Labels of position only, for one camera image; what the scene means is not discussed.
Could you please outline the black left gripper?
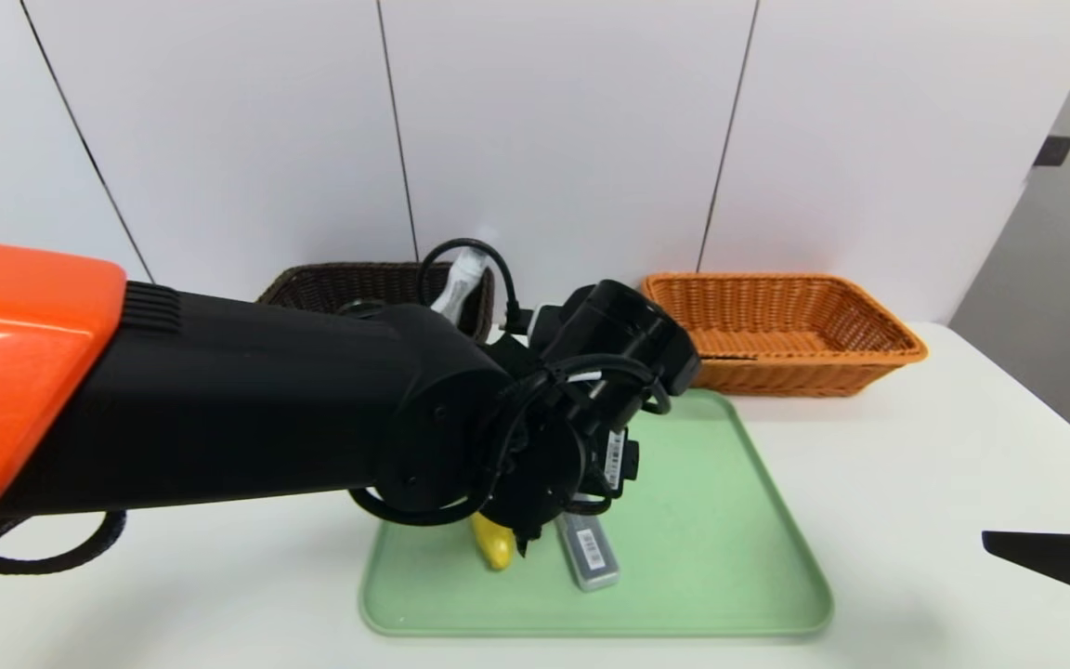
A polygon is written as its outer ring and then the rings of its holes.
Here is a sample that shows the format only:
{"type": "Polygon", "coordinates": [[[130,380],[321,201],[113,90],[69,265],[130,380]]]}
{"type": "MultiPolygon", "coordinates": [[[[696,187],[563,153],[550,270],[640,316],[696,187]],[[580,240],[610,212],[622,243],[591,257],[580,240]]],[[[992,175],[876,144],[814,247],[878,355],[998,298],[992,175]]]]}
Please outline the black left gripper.
{"type": "Polygon", "coordinates": [[[640,466],[640,444],[629,428],[594,434],[585,441],[585,466],[579,495],[616,500],[624,484],[635,481],[640,466]]]}

